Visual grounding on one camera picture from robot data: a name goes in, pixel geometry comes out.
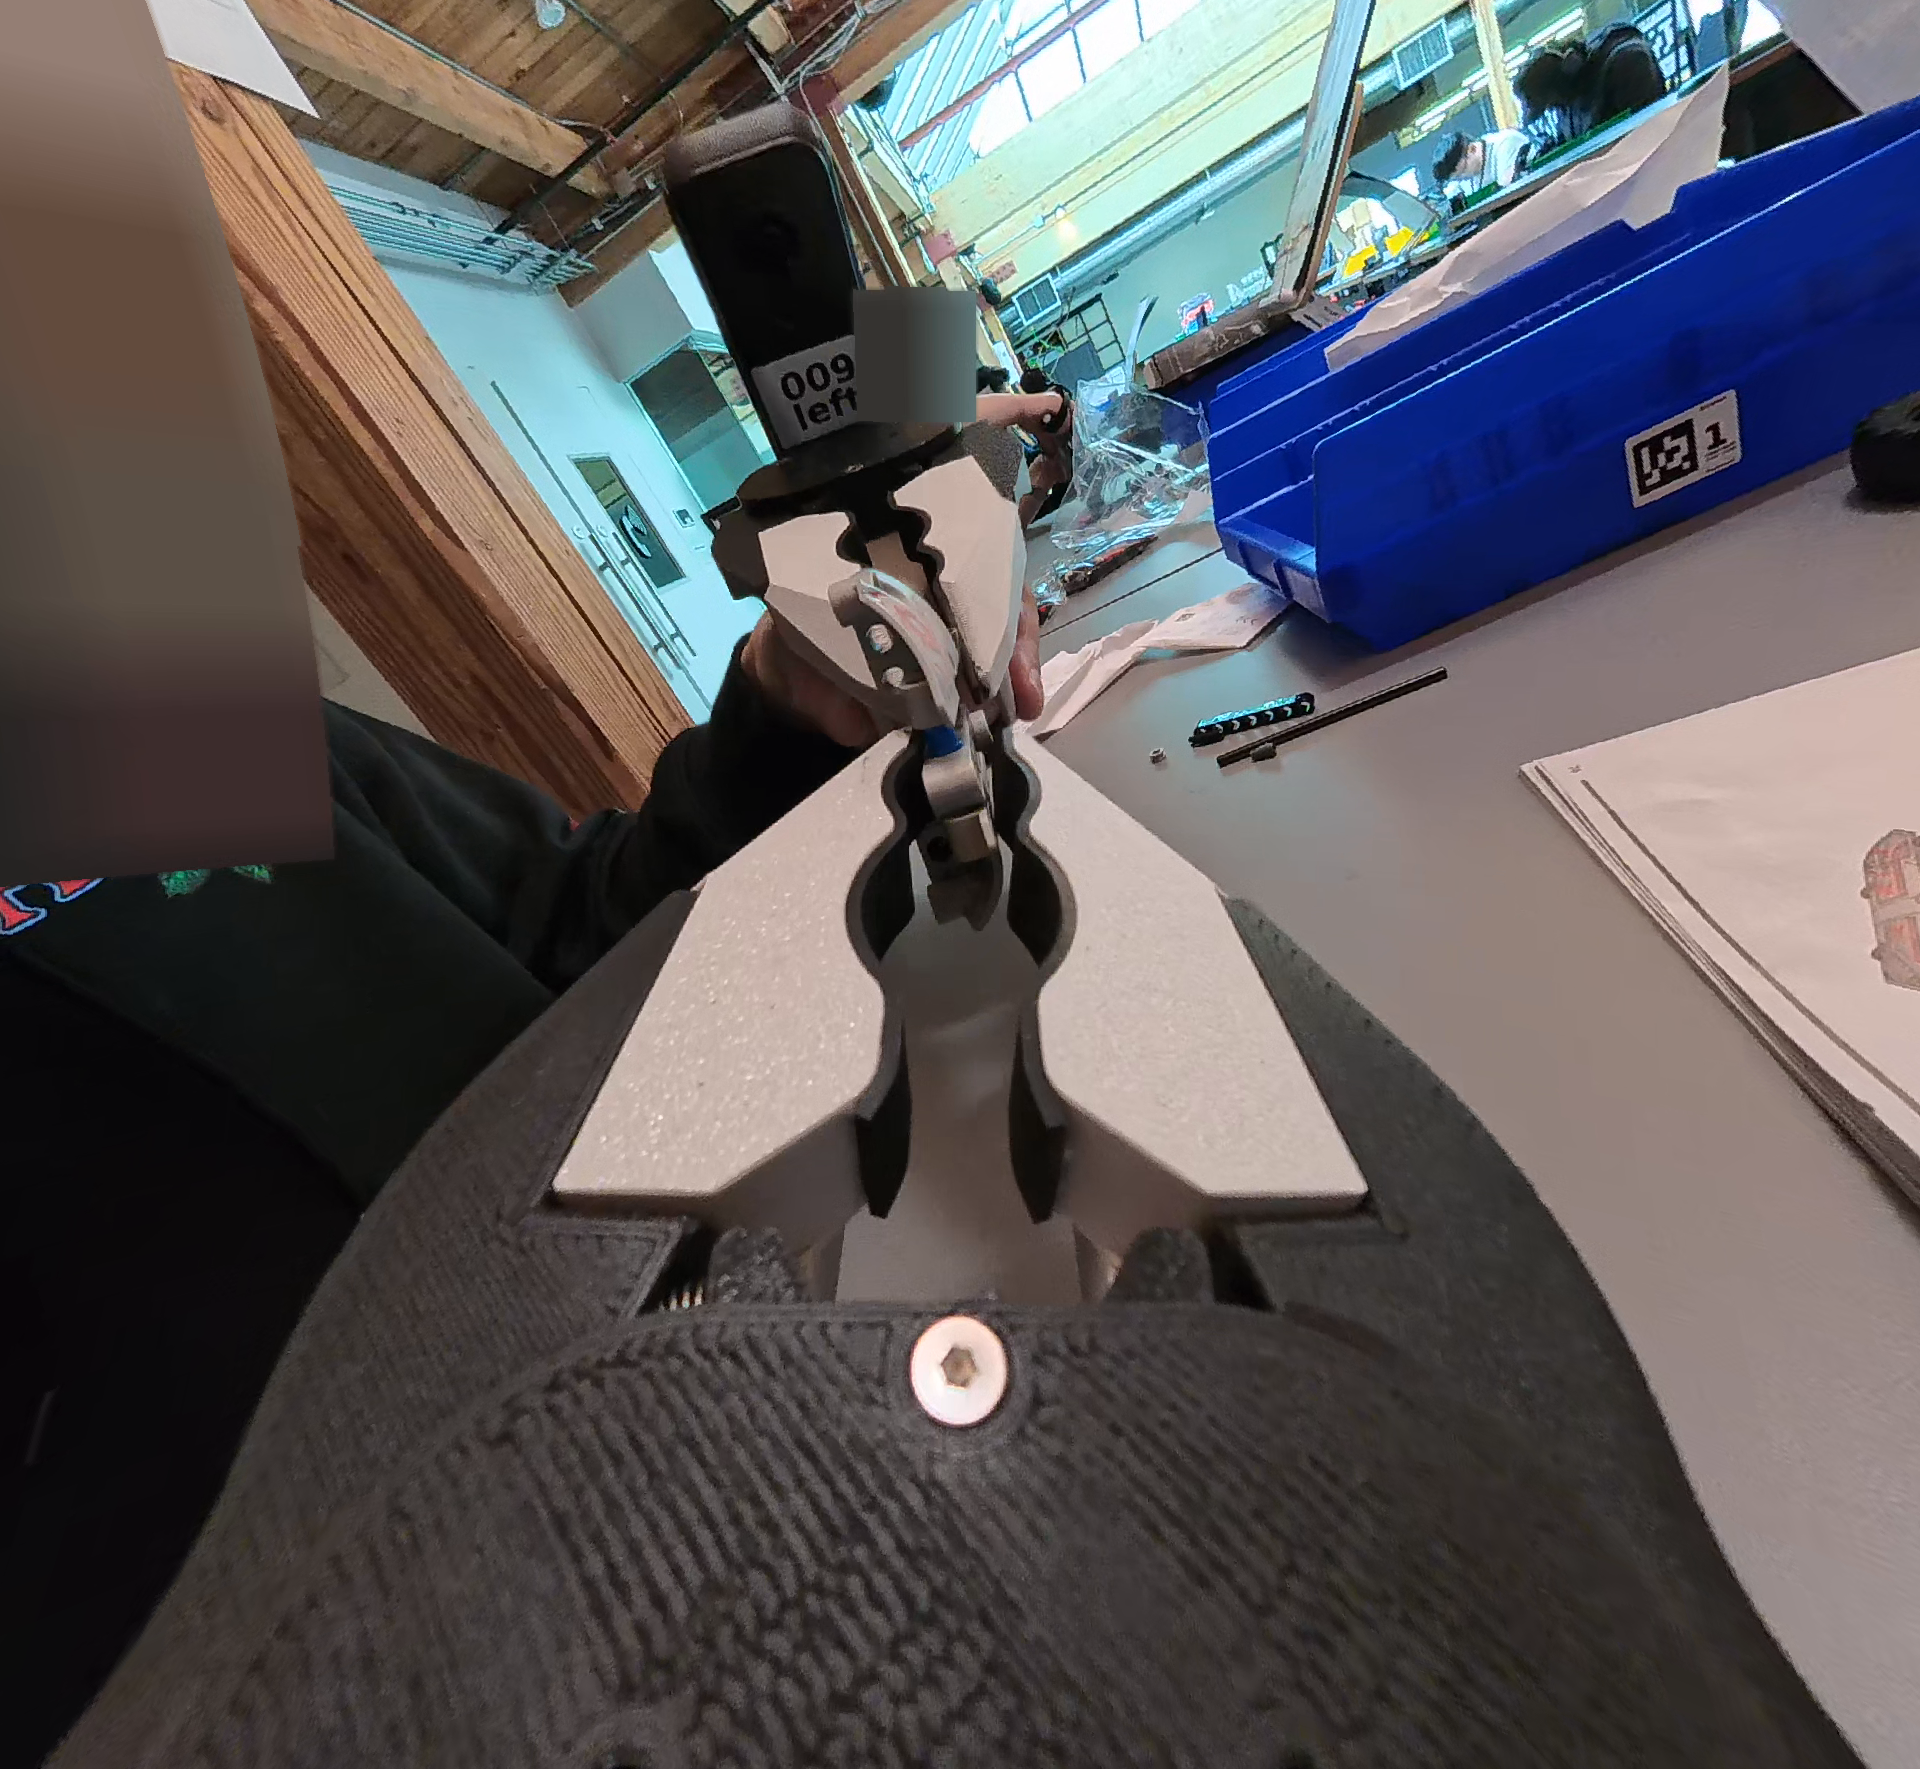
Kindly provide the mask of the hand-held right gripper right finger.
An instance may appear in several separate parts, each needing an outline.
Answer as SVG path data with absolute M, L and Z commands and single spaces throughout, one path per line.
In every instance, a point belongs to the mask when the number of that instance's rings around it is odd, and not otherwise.
M 1027 1214 L 1138 1236 L 1355 1211 L 1363 1172 L 1215 883 L 1022 731 L 993 779 L 1036 973 L 1010 1099 Z

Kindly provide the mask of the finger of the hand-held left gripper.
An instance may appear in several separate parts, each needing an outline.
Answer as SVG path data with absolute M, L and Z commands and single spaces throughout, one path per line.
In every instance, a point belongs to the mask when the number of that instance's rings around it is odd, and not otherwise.
M 843 551 L 849 531 L 852 518 L 846 513 L 807 513 L 763 529 L 761 602 L 791 649 L 864 705 L 864 659 L 852 633 L 833 620 L 827 602 L 829 587 L 857 568 Z
M 1000 693 L 1024 609 L 1025 540 L 1014 501 L 978 460 L 946 460 L 897 486 L 896 507 L 921 518 L 921 556 L 976 688 Z

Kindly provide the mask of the small grey brick panel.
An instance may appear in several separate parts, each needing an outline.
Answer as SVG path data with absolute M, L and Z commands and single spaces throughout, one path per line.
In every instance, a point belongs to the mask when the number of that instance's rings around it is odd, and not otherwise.
M 864 705 L 875 723 L 910 731 L 923 755 L 970 749 L 972 670 L 932 602 L 864 566 L 831 585 L 827 606 L 864 659 Z

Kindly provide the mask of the long grey brick assembly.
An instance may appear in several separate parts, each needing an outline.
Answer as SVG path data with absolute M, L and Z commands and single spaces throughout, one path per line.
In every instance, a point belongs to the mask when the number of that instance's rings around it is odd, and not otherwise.
M 976 933 L 996 915 L 1002 865 L 993 777 L 988 759 L 957 727 L 919 731 L 923 826 L 918 837 L 932 916 Z

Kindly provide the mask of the person's left hand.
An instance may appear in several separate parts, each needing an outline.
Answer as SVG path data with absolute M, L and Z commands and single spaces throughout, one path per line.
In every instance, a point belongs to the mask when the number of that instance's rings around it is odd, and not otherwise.
M 794 650 L 770 613 L 743 638 L 738 667 L 788 719 L 842 749 L 870 749 L 882 732 L 859 700 Z

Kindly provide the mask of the crumpled white paper scrap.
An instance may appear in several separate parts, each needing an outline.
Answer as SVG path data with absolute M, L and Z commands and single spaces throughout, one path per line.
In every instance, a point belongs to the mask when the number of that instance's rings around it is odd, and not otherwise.
M 1139 620 L 1075 650 L 1048 656 L 1039 668 L 1042 710 L 1027 725 L 1027 731 L 1043 739 L 1072 723 L 1092 700 L 1122 678 L 1139 660 L 1141 653 L 1151 653 L 1151 638 L 1158 628 L 1159 625 L 1154 620 Z

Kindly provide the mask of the clear plastic bag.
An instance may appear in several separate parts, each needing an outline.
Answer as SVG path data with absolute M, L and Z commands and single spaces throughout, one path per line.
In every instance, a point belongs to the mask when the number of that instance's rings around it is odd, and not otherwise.
M 1210 423 L 1129 383 L 1092 381 L 1074 401 L 1067 497 L 1050 568 L 1067 582 L 1098 561 L 1212 517 Z

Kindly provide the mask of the small paper packet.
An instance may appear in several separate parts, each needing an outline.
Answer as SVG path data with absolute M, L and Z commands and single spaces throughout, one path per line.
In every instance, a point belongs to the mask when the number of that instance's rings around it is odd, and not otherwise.
M 1135 646 L 1145 654 L 1238 653 L 1277 622 L 1289 600 L 1248 581 L 1158 620 Z

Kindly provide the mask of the small black brick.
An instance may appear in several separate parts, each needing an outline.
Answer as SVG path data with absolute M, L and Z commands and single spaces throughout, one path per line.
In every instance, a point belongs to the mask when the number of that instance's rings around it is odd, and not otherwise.
M 1245 709 L 1223 710 L 1219 714 L 1198 721 L 1187 735 L 1187 747 L 1212 749 L 1233 737 L 1254 735 L 1260 731 L 1284 727 L 1287 723 L 1307 719 L 1313 712 L 1316 712 L 1316 697 L 1311 693 L 1296 693 L 1289 697 L 1264 700 Z

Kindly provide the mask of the black axle rod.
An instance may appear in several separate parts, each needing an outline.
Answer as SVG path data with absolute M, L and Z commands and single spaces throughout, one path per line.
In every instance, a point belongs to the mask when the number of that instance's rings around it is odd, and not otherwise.
M 1394 685 L 1376 688 L 1374 693 L 1363 695 L 1363 697 L 1360 697 L 1360 699 L 1355 699 L 1355 700 L 1345 700 L 1345 703 L 1334 705 L 1334 706 L 1329 706 L 1329 709 L 1325 709 L 1325 710 L 1316 710 L 1316 712 L 1313 712 L 1311 716 L 1307 716 L 1307 719 L 1293 721 L 1293 723 L 1287 723 L 1287 725 L 1284 725 L 1284 727 L 1267 728 L 1267 731 L 1260 732 L 1258 737 L 1254 737 L 1251 741 L 1248 741 L 1248 742 L 1244 742 L 1244 744 L 1240 744 L 1240 747 L 1235 747 L 1235 749 L 1227 749 L 1225 753 L 1218 755 L 1218 757 L 1213 759 L 1213 764 L 1215 764 L 1218 768 L 1229 768 L 1229 766 L 1235 766 L 1235 764 L 1240 764 L 1240 762 L 1248 762 L 1248 757 L 1250 757 L 1256 749 L 1264 749 L 1264 747 L 1285 749 L 1285 747 L 1289 747 L 1289 744 L 1293 744 L 1293 742 L 1298 742 L 1298 741 L 1302 741 L 1302 739 L 1306 739 L 1306 737 L 1309 737 L 1309 735 L 1313 735 L 1313 732 L 1318 732 L 1318 731 L 1329 728 L 1329 727 L 1340 725 L 1340 723 L 1345 723 L 1345 721 L 1354 721 L 1354 719 L 1363 716 L 1363 714 L 1368 714 L 1368 712 L 1371 712 L 1371 710 L 1378 710 L 1380 706 L 1386 706 L 1386 705 L 1390 705 L 1390 703 L 1394 703 L 1394 700 L 1404 700 L 1404 699 L 1407 699 L 1407 697 L 1414 697 L 1414 695 L 1420 695 L 1420 693 L 1424 693 L 1424 690 L 1428 690 L 1428 688 L 1433 688 L 1433 686 L 1445 682 L 1447 676 L 1449 676 L 1449 670 L 1447 670 L 1445 667 L 1436 667 L 1436 668 L 1430 668 L 1430 670 L 1420 673 L 1420 675 L 1415 675 L 1415 676 L 1407 676 L 1407 678 L 1404 678 L 1404 681 L 1399 681 L 1399 682 L 1394 682 Z

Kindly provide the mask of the person's black sweater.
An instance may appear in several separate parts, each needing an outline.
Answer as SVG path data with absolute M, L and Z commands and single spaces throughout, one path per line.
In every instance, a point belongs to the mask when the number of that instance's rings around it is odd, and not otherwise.
M 506 775 L 323 705 L 334 849 L 3 893 L 3 1765 L 168 1589 L 371 1196 L 563 991 Z

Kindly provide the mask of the brick instruction booklet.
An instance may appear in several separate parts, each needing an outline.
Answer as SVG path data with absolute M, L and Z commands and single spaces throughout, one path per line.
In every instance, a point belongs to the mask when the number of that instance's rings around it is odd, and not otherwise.
M 1917 653 L 1520 775 L 1915 1203 Z

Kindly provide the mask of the upright thin panel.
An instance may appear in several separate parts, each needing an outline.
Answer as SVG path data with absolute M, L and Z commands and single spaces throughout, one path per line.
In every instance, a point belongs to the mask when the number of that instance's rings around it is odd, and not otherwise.
M 1285 206 L 1267 301 L 1302 304 L 1318 286 L 1337 190 L 1363 101 L 1362 56 L 1380 0 L 1334 0 L 1307 98 L 1298 172 Z

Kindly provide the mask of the black white marker tag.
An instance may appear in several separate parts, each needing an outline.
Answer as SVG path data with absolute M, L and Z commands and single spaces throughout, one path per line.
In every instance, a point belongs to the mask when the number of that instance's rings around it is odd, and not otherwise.
M 1621 458 L 1632 509 L 1648 509 L 1735 467 L 1743 458 L 1737 391 L 1725 388 L 1628 436 Z

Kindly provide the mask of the black toy tyre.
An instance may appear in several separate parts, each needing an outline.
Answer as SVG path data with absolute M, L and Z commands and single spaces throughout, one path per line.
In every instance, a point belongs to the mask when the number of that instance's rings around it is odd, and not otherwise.
M 1917 507 L 1917 424 L 1920 396 L 1915 391 L 1860 419 L 1845 455 L 1860 504 L 1874 509 Z

